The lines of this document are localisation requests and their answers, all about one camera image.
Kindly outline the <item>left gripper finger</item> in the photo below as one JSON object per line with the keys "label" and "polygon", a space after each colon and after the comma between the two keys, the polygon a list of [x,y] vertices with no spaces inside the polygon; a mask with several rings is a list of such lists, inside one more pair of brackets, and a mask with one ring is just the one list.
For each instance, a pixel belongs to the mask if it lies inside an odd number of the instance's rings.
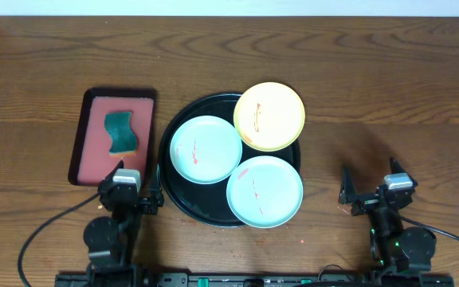
{"label": "left gripper finger", "polygon": [[151,197],[155,199],[163,199],[163,192],[160,183],[159,165],[157,165],[151,173],[151,178],[148,184],[148,191]]}
{"label": "left gripper finger", "polygon": [[123,160],[120,160],[120,161],[116,164],[115,168],[114,168],[114,169],[111,171],[111,173],[109,174],[109,177],[110,177],[110,178],[113,178],[114,175],[115,175],[115,173],[116,173],[119,169],[121,169],[121,168],[123,168],[123,167],[124,167],[124,162],[123,162]]}

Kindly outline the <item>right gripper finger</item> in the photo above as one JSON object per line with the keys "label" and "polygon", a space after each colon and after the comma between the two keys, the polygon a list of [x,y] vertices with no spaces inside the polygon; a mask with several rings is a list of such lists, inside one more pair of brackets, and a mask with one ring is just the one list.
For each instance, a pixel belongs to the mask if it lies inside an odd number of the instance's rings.
{"label": "right gripper finger", "polygon": [[357,199],[357,192],[351,178],[350,170],[347,166],[344,166],[338,202],[339,204],[352,204]]}
{"label": "right gripper finger", "polygon": [[408,173],[404,170],[404,168],[400,165],[400,163],[396,160],[395,157],[389,158],[390,170],[391,174],[388,176],[388,179],[391,182],[412,182],[412,178],[408,175]]}

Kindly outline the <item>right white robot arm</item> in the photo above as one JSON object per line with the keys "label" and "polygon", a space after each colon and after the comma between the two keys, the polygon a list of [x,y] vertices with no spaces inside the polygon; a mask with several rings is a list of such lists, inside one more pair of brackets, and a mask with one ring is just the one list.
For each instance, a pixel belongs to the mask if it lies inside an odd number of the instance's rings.
{"label": "right white robot arm", "polygon": [[339,203],[351,205],[351,215],[366,215],[371,224],[371,252],[395,273],[431,270],[436,236],[419,226],[405,228],[399,211],[413,202],[418,182],[391,157],[390,174],[369,193],[358,193],[348,167],[343,169]]}

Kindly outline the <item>light green plate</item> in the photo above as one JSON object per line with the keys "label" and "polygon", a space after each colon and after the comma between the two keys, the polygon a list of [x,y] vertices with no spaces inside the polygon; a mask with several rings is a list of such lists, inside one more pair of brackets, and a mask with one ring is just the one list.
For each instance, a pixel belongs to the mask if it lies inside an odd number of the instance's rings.
{"label": "light green plate", "polygon": [[197,116],[181,124],[169,143],[174,169],[202,185],[228,178],[241,162],[242,152],[235,127],[216,116]]}
{"label": "light green plate", "polygon": [[290,163],[270,155],[241,163],[226,187],[229,208],[237,219],[263,229],[290,220],[300,209],[303,195],[299,172]]}

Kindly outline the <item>yellow plate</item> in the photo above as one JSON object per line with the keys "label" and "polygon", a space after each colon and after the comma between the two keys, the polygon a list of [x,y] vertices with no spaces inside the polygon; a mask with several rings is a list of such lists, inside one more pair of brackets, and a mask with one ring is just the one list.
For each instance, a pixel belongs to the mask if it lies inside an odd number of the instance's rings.
{"label": "yellow plate", "polygon": [[305,123],[300,96],[287,85],[264,82],[240,96],[233,123],[243,142],[258,151],[278,151],[292,144]]}

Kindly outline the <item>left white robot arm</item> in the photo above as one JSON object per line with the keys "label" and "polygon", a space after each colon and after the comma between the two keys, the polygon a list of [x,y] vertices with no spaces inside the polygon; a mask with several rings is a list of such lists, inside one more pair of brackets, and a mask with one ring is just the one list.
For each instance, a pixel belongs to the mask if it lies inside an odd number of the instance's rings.
{"label": "left white robot arm", "polygon": [[141,196],[141,190],[139,172],[125,169],[122,161],[99,183],[100,203],[111,215],[93,219],[84,229],[84,243],[94,267],[131,264],[142,217],[156,215],[164,203],[158,169],[153,170],[148,181],[149,195]]}

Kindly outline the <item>green orange sponge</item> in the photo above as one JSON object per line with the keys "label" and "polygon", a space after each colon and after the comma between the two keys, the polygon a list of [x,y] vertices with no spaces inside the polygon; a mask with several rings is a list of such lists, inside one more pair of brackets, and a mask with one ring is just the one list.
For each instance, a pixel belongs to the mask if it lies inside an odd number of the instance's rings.
{"label": "green orange sponge", "polygon": [[135,153],[138,140],[131,129],[132,112],[112,112],[104,118],[104,129],[107,132],[111,147],[109,155],[120,156]]}

